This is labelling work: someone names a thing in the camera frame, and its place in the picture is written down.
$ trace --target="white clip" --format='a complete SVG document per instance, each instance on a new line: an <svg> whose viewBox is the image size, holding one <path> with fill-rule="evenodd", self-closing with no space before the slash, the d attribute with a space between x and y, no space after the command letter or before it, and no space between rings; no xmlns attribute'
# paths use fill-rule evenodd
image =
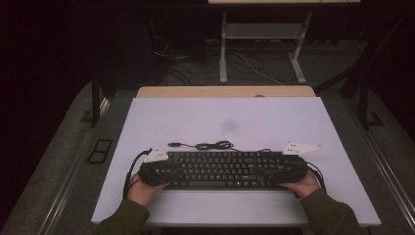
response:
<svg viewBox="0 0 415 235"><path fill-rule="evenodd" d="M144 163L153 163L168 160L168 154L161 147L154 148L144 160Z"/></svg>
<svg viewBox="0 0 415 235"><path fill-rule="evenodd" d="M322 149L321 145L304 144L289 141L284 148L283 155L299 155Z"/></svg>

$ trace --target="person's right hand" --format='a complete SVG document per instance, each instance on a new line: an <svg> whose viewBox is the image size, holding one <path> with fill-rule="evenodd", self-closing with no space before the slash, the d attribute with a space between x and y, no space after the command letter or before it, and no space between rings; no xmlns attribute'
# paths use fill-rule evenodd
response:
<svg viewBox="0 0 415 235"><path fill-rule="evenodd" d="M315 175L310 170L303 180L296 183L284 183L280 185L297 193L302 199L320 188Z"/></svg>
<svg viewBox="0 0 415 235"><path fill-rule="evenodd" d="M127 194L127 199L138 203L143 207L147 207L156 196L156 194L165 188L168 183L159 186L150 186L144 183L138 174L131 177L130 187Z"/></svg>

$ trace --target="metal frame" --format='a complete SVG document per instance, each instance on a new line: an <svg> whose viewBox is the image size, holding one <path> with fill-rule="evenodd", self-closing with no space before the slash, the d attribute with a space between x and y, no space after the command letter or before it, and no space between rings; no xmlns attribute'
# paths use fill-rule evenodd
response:
<svg viewBox="0 0 415 235"><path fill-rule="evenodd" d="M110 101L107 99L104 99L101 103L101 107L98 107L98 115L99 117L104 117L107 113L108 108L110 107ZM96 125L94 127L91 127L88 132L86 132L82 143L79 147L79 151L77 152L73 164L70 167L70 170L67 174L67 177L65 178L64 182L61 184L61 188L59 189L58 193L56 194L52 205L43 220L42 225L39 228L39 231L37 231L38 235L47 235L47 234L54 234L54 229L61 217L62 212L64 211L64 208L67 204L70 192L72 191L76 179L78 177L78 171L85 161L85 156L87 156L87 152L89 150L89 147L92 145L92 141L94 136L96 135L96 132L100 129L100 126L102 124L101 120L97 120Z"/></svg>
<svg viewBox="0 0 415 235"><path fill-rule="evenodd" d="M345 101L347 110L350 113L350 116L353 118L353 121L357 128L361 131L366 144L369 146L373 153L373 161L378 167L379 172L382 174L386 184L388 185L394 199L396 200L400 210L402 211L403 216L406 218L409 226L412 231L415 233L415 206L412 200L407 195L406 191L403 189L396 175L394 174L391 166L389 165L387 159L383 155L378 144L374 140L370 131L361 124L361 120L354 115L355 106L352 104L352 101Z"/></svg>
<svg viewBox="0 0 415 235"><path fill-rule="evenodd" d="M308 30L308 25L311 20L312 12L307 12L302 23L230 23L226 22L226 13L222 14L222 33L220 44L220 59L219 59L219 77L220 83L226 84L228 81L226 71L226 38L233 39L251 39L251 38L266 38L266 39L296 39L297 45L293 52L289 53L289 59L293 67L294 73L299 84L305 84L304 73L301 70L298 58L302 43ZM258 26L262 29L261 35L254 35L255 31L252 27Z"/></svg>

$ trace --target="green sleeve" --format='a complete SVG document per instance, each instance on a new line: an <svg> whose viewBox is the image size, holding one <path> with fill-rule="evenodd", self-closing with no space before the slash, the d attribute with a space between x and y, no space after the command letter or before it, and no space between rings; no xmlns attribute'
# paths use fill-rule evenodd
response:
<svg viewBox="0 0 415 235"><path fill-rule="evenodd" d="M318 189L301 200L311 230L318 235L367 234L350 206L330 198Z"/></svg>
<svg viewBox="0 0 415 235"><path fill-rule="evenodd" d="M96 235L139 235L150 213L141 205L122 200L113 215L101 221L94 231Z"/></svg>

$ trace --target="white table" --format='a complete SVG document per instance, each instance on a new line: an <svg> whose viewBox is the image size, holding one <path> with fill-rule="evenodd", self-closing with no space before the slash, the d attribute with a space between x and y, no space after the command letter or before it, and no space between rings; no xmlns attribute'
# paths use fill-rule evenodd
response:
<svg viewBox="0 0 415 235"><path fill-rule="evenodd" d="M125 174L142 151L169 142L190 145L228 140L239 150L282 151L289 141L322 145L301 155L317 165L328 193L350 205L362 226L379 225L320 98L136 98L105 180L93 222L114 213ZM142 160L137 162L138 170ZM148 226L303 226L300 203L288 192L173 191L158 194Z"/></svg>

